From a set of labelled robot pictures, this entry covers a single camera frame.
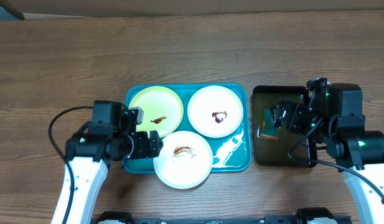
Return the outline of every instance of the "wooden tabletop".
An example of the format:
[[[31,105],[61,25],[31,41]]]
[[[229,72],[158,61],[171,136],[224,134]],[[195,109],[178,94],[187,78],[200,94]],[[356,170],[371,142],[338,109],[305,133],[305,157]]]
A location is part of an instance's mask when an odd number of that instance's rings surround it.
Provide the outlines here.
[[[50,223],[64,164],[47,128],[64,109],[123,102],[140,84],[238,83],[251,95],[257,85],[317,77],[360,85],[367,129],[384,132],[384,11],[0,22],[0,223]],[[88,119],[90,111],[61,118],[59,145]],[[246,171],[210,174],[194,190],[111,170],[94,215],[253,218],[303,207],[358,222],[336,169],[263,167],[254,158]]]

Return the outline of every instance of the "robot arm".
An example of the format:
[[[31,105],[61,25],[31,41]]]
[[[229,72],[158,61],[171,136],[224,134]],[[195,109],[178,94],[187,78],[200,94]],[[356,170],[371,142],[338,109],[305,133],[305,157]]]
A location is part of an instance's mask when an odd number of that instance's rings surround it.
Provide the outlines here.
[[[73,200],[67,221],[63,218],[72,193],[68,167],[52,223],[89,224],[96,197],[106,179],[111,161],[157,157],[162,141],[157,131],[136,132],[142,123],[140,108],[127,108],[112,101],[95,101],[92,121],[85,123],[66,142],[68,163],[74,177]]]
[[[290,133],[300,134],[315,143],[326,144],[328,155],[343,172],[344,181],[351,191],[362,223],[384,223],[384,135],[365,130],[362,113],[363,93],[354,84],[327,84],[326,78],[307,81],[312,92],[307,105],[280,101],[272,107],[273,124]],[[361,178],[345,170],[353,170],[374,184],[376,190]]]

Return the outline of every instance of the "tray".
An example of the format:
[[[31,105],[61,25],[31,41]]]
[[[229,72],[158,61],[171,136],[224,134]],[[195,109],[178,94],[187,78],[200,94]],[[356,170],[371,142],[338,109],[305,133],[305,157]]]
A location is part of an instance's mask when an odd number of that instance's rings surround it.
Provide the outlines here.
[[[175,131],[198,132],[192,127],[187,118],[187,105],[193,94],[206,86],[219,85],[231,89],[241,100],[243,105],[243,121],[238,129],[223,138],[208,138],[203,136],[210,144],[214,155],[211,172],[241,172],[251,163],[250,123],[248,122],[247,94],[243,87],[234,83],[221,84],[173,84],[173,85],[138,85],[130,89],[126,95],[125,105],[141,90],[150,86],[164,86],[176,92],[184,105],[184,116]],[[128,160],[125,169],[132,174],[155,174],[153,159]]]

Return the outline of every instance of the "food residue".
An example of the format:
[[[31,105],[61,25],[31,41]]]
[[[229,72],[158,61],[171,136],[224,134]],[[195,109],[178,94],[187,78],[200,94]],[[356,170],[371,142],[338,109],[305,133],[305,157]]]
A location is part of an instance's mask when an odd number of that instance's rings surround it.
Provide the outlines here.
[[[218,115],[220,114],[224,114],[225,117],[224,118],[219,118]],[[215,118],[215,122],[217,122],[218,124],[221,123],[223,121],[223,119],[225,119],[227,117],[227,112],[224,111],[224,112],[213,112],[212,113],[212,117]]]
[[[161,118],[158,118],[158,119],[155,119],[155,120],[152,120],[150,122],[153,122],[155,124],[159,124],[163,119],[166,119],[167,117],[165,116],[162,116]]]
[[[184,154],[190,154],[193,158],[194,156],[196,156],[195,154],[193,154],[193,149],[189,146],[178,146],[175,148],[174,150],[174,155],[173,157],[183,157]]]

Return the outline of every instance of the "yellow plate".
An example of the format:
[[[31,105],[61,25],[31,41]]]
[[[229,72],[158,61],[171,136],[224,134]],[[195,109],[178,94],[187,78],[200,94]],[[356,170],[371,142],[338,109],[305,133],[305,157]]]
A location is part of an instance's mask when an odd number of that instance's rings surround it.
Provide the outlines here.
[[[163,86],[148,87],[139,93],[129,103],[129,107],[140,107],[143,112],[143,122],[136,126],[136,131],[157,131],[160,138],[174,132],[184,115],[184,105],[179,96]]]

